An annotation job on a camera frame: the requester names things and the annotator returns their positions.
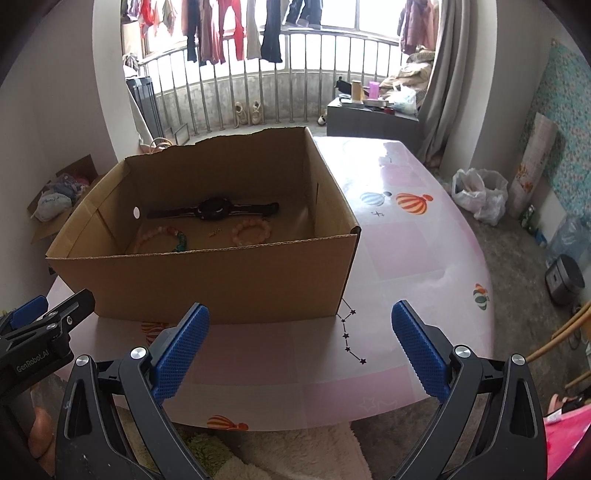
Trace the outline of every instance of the bead bracelet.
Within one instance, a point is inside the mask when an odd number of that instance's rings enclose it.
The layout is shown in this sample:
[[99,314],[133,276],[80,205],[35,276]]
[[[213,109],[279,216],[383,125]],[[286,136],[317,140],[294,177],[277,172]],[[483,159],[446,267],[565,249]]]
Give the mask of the bead bracelet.
[[[254,240],[254,242],[240,240],[240,233],[254,226],[262,228],[262,233]],[[232,242],[237,247],[248,247],[249,245],[260,245],[265,243],[271,236],[271,224],[262,218],[252,218],[243,220],[232,229]]]
[[138,237],[138,239],[135,241],[133,253],[137,254],[142,244],[146,243],[148,240],[157,235],[162,235],[163,233],[178,238],[178,245],[174,250],[172,250],[173,252],[184,252],[187,249],[187,237],[184,233],[171,226],[159,226],[158,228],[150,230]]

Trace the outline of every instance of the clothes pile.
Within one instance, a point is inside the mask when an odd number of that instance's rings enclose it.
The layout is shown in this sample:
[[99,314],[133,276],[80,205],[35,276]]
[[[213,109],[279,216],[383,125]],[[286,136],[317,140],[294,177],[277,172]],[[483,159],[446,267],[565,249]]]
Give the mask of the clothes pile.
[[407,87],[416,92],[416,108],[421,108],[427,95],[434,60],[435,52],[431,50],[422,49],[410,55],[405,65],[379,84],[382,98],[388,98],[401,88]]

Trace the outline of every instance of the hanging clothes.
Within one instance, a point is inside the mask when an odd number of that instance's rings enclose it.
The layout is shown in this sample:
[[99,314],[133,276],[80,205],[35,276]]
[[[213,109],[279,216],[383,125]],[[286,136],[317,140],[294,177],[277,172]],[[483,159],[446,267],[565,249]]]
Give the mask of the hanging clothes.
[[439,2],[434,5],[431,0],[427,2],[424,13],[425,35],[421,45],[426,49],[435,51],[437,47],[437,35],[439,33]]
[[168,30],[170,36],[174,33],[174,22],[177,18],[177,11],[174,9],[174,5],[171,0],[164,0],[162,7],[162,23]]
[[407,0],[400,48],[403,53],[411,55],[425,39],[426,10],[428,0]]
[[152,16],[154,17],[154,37],[158,34],[158,27],[160,26],[160,12],[158,12],[158,1],[154,2],[152,9]]
[[148,29],[154,25],[154,11],[151,8],[150,0],[142,0],[142,6],[139,9],[139,31],[142,38],[148,33]]
[[256,0],[246,0],[246,58],[261,58],[261,41],[255,19]]
[[322,7],[322,0],[291,0],[285,22],[296,25],[298,20],[305,20],[308,25],[320,25]]
[[181,3],[181,33],[185,37],[189,34],[189,0],[183,0]]
[[185,35],[187,36],[187,61],[197,61],[195,36],[199,38],[199,31],[201,30],[199,2],[197,0],[184,0],[181,7],[183,9],[181,11],[181,28],[186,32]]
[[213,22],[213,8],[210,0],[199,1],[201,27],[199,29],[199,53],[202,64],[219,62],[219,34]]
[[281,33],[281,0],[267,0],[267,23],[261,45],[261,58],[281,63],[279,34]]
[[240,0],[219,0],[219,58],[222,63],[226,61],[223,53],[223,24],[228,8],[234,10],[236,27],[234,28],[234,45],[236,46],[236,59],[244,60],[244,28],[242,26],[242,6]]

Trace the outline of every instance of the plastic bag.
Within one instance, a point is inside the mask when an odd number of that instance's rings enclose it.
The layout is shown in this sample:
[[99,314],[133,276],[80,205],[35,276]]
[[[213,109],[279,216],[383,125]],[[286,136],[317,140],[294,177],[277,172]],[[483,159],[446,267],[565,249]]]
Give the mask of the plastic bag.
[[559,255],[568,255],[577,263],[589,247],[591,233],[574,215],[563,218],[546,250],[546,266],[549,267]]
[[39,198],[33,216],[41,222],[48,222],[71,207],[72,201],[66,195],[49,191]]
[[417,114],[417,92],[410,87],[402,85],[400,91],[394,89],[386,100],[397,112],[406,113],[407,115]]
[[458,170],[452,180],[452,199],[476,220],[495,226],[505,214],[508,182],[492,170]]

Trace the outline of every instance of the shoe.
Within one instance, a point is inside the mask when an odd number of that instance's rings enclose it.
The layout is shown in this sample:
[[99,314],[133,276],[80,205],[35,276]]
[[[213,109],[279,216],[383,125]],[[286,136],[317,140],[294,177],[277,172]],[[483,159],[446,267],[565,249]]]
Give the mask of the shoe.
[[248,115],[246,114],[246,110],[244,110],[240,102],[236,102],[236,104],[234,105],[234,110],[236,113],[236,118],[238,119],[238,123],[240,123],[241,125],[247,125]]
[[261,104],[258,102],[258,100],[255,100],[255,102],[252,104],[251,120],[253,125],[258,125],[261,123]]

